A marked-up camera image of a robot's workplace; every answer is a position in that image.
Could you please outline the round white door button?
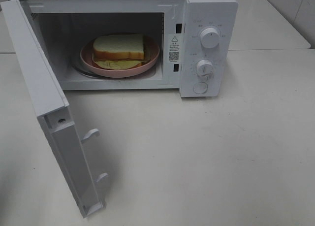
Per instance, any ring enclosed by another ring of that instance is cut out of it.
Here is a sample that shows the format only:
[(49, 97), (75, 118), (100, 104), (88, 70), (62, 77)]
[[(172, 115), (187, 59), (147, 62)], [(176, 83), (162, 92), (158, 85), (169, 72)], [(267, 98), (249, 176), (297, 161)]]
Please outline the round white door button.
[(193, 85), (193, 91), (196, 94), (203, 94), (208, 90), (208, 85), (204, 82), (198, 82)]

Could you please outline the white microwave oven body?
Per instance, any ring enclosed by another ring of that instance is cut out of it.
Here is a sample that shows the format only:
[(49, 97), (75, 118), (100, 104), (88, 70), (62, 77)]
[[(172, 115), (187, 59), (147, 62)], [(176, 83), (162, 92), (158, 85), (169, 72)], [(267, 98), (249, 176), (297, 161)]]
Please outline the white microwave oven body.
[[(215, 97), (219, 93), (238, 3), (236, 0), (22, 0), (37, 18), (53, 72), (63, 90), (178, 89), (182, 97)], [(200, 42), (202, 29), (220, 31), (211, 49)], [(142, 33), (160, 46), (161, 80), (101, 80), (68, 69), (80, 61), (80, 50), (106, 34)], [(169, 34), (182, 34), (180, 62), (167, 59)], [(209, 60), (211, 76), (199, 77), (196, 64)], [(204, 82), (208, 90), (196, 94), (193, 85)]]

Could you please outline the pink round plate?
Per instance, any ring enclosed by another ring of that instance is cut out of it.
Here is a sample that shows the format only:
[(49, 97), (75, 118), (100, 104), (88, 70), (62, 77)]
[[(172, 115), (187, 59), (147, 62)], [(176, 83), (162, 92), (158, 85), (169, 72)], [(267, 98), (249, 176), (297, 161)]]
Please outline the pink round plate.
[(89, 42), (80, 51), (82, 67), (96, 75), (109, 78), (127, 78), (139, 75), (151, 69), (158, 61), (159, 45), (148, 36), (144, 36), (145, 59), (96, 61), (94, 58), (93, 42)]

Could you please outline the white warning label sticker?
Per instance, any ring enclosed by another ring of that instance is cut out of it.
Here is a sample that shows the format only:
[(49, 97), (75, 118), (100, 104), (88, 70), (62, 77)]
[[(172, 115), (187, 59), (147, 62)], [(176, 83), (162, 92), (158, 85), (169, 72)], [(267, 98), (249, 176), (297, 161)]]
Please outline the white warning label sticker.
[(179, 63), (181, 58), (181, 50), (183, 43), (183, 35), (169, 34), (167, 39), (167, 59), (170, 63)]

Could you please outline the white microwave door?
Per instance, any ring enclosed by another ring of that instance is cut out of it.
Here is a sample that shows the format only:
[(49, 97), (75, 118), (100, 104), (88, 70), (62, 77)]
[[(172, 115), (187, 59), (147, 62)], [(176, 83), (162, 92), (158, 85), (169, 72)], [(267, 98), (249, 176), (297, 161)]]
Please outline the white microwave door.
[(31, 97), (37, 120), (51, 147), (83, 218), (105, 206), (92, 177), (83, 143), (99, 135), (98, 129), (80, 137), (69, 102), (53, 72), (37, 18), (26, 1), (1, 3), (15, 53)]

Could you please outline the lower white timer knob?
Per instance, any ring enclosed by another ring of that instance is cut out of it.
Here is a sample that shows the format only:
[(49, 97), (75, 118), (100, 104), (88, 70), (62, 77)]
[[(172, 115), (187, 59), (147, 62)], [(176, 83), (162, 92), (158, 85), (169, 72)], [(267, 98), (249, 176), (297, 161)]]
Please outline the lower white timer knob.
[(211, 76), (214, 72), (214, 65), (209, 60), (200, 60), (196, 64), (196, 72), (199, 77)]

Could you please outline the sandwich with lettuce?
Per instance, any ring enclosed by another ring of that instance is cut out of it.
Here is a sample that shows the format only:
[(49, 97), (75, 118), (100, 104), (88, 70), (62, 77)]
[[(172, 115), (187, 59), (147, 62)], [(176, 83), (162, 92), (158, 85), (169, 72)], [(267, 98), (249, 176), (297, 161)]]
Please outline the sandwich with lettuce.
[(142, 34), (112, 34), (96, 38), (93, 42), (96, 61), (144, 60)]

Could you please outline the upper white power knob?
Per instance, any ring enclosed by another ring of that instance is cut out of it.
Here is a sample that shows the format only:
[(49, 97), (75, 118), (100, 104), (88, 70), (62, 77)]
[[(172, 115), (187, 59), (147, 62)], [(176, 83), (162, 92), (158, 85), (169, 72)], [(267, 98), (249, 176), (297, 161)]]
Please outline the upper white power knob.
[(204, 48), (214, 48), (219, 44), (220, 35), (221, 33), (217, 27), (206, 27), (200, 32), (200, 42)]

